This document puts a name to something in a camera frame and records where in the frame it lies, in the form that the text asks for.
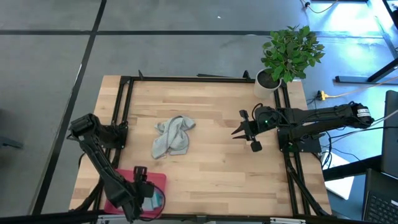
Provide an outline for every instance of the potted plant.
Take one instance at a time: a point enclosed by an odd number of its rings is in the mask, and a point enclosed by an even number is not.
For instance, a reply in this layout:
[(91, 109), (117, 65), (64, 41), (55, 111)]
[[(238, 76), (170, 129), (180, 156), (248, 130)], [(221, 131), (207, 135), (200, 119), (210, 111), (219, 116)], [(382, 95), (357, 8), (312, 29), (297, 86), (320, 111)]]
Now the potted plant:
[(258, 98), (268, 98), (282, 83), (293, 81), (295, 77), (305, 78), (304, 70), (325, 55), (324, 46), (318, 44), (317, 36), (309, 26), (296, 31), (295, 27), (278, 32), (271, 31), (272, 40), (262, 48), (264, 57), (261, 62), (266, 66), (256, 75), (254, 94)]

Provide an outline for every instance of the gray cloth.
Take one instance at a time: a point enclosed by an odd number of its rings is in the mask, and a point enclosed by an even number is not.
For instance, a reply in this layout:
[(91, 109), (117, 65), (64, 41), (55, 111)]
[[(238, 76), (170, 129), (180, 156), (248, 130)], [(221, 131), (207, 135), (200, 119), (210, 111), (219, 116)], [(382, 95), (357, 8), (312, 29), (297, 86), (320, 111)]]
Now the gray cloth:
[(170, 155), (186, 154), (189, 138), (185, 131), (195, 127), (195, 122), (186, 116), (176, 116), (155, 125), (160, 137), (152, 145), (152, 157), (158, 159), (169, 151)]

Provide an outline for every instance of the white label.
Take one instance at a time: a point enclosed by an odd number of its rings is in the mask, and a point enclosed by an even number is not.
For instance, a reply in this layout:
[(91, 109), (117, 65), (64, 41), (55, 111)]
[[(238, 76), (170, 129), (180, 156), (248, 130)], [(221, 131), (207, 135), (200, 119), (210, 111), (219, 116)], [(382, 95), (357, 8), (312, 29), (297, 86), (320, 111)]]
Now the white label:
[(368, 109), (359, 109), (358, 113), (368, 113), (369, 110)]
[(370, 113), (360, 113), (360, 114), (358, 114), (359, 118), (362, 117), (362, 116), (371, 116), (371, 114)]

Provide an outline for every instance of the pink mat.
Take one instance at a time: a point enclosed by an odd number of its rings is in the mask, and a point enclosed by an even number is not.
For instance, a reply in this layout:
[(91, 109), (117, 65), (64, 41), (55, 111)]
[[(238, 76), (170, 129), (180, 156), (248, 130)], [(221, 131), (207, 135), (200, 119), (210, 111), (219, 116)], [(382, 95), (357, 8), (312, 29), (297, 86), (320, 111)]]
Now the pink mat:
[[(133, 182), (134, 181), (134, 172), (132, 170), (124, 170), (124, 169), (116, 169), (117, 172), (119, 172), (126, 180)], [(160, 188), (164, 193), (166, 189), (166, 175), (164, 174), (157, 174), (157, 173), (147, 173), (147, 180), (149, 182), (154, 183), (154, 185), (158, 188)], [(153, 211), (144, 211), (144, 213), (141, 215), (142, 218), (155, 218), (160, 210), (162, 208), (156, 208)], [(110, 214), (118, 214), (122, 215), (124, 214), (122, 208), (118, 209), (115, 208), (109, 200), (106, 200), (105, 206), (104, 206), (104, 211), (106, 213)]]

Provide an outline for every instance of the concrete floor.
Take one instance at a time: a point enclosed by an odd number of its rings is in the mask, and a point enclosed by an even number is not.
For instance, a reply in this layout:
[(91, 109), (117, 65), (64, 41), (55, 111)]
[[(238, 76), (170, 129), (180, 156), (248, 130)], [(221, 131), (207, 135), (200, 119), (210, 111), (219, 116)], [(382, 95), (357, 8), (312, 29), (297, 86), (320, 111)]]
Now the concrete floor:
[[(315, 10), (330, 3), (313, 2)], [(90, 30), (100, 0), (0, 2), (0, 29), (78, 29)], [(278, 30), (285, 26), (309, 24), (315, 31), (351, 31), (353, 35), (378, 32), (375, 14), (382, 7), (372, 1), (371, 11), (364, 3), (339, 2), (323, 14), (302, 10), (299, 0), (271, 1), (108, 1), (100, 30)], [(398, 31), (382, 25), (398, 47)], [(0, 150), (0, 217), (25, 215), (47, 160), (62, 112), (80, 66), (87, 36), (1, 36), (0, 35), (0, 136), (25, 144), (24, 149)], [(197, 73), (240, 77), (262, 68), (261, 45), (268, 37), (232, 35), (140, 35), (97, 36), (87, 71), (76, 101), (72, 119), (95, 106), (103, 75), (195, 76)], [(393, 57), (382, 38), (322, 37), (326, 55), (322, 64), (307, 70), (303, 81), (307, 99), (318, 90), (335, 95), (362, 85), (336, 84), (337, 75), (369, 76)], [(379, 86), (367, 91), (318, 103), (328, 107), (351, 100), (370, 107), (372, 116), (384, 114), (384, 94), (398, 91), (395, 86)], [(331, 135), (350, 130), (332, 131)], [(333, 147), (356, 154), (360, 159), (380, 154), (382, 131), (346, 138)], [(45, 213), (68, 209), (81, 154), (75, 143), (65, 141), (44, 207)], [(349, 155), (339, 154), (348, 161)], [(361, 188), (356, 177), (355, 187)], [(342, 202), (330, 194), (332, 209), (358, 219), (360, 190)]]

